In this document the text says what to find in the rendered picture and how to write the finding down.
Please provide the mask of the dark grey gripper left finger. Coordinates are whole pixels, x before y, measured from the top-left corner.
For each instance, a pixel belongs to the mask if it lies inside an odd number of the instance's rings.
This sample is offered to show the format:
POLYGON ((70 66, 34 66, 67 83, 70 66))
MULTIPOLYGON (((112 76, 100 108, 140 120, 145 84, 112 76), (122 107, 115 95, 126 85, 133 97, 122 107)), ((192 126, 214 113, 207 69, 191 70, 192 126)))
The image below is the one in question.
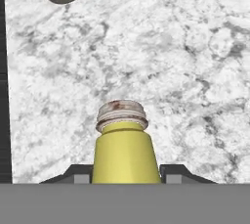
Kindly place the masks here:
POLYGON ((72 164, 64 174, 43 181, 43 184, 91 184, 92 164, 72 164))

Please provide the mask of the dark cabinet front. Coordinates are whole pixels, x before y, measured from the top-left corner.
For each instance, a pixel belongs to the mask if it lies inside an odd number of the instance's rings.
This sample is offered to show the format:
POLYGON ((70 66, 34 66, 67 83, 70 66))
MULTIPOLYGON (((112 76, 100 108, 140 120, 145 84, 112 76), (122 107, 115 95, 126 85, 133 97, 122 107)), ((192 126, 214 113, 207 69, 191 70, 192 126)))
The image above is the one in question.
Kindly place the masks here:
POLYGON ((12 184, 5 0, 0 0, 0 184, 12 184))

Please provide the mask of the yellow condiment bottle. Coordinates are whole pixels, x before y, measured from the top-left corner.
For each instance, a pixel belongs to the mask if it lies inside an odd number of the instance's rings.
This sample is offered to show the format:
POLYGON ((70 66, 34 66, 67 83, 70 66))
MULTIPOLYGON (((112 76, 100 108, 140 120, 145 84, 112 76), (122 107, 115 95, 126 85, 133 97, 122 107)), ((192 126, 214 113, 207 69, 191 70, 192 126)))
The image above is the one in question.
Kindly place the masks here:
POLYGON ((118 100, 102 105, 96 129, 93 184, 160 184, 143 106, 118 100))

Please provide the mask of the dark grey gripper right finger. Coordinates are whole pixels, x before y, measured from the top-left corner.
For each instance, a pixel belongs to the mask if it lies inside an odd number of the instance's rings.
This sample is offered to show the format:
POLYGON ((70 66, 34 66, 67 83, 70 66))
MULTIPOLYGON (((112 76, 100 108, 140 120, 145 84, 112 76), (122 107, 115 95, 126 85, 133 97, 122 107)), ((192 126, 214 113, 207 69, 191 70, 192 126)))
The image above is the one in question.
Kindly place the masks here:
POLYGON ((161 182, 164 184, 213 184, 213 181, 192 174, 183 164, 161 164, 161 182))

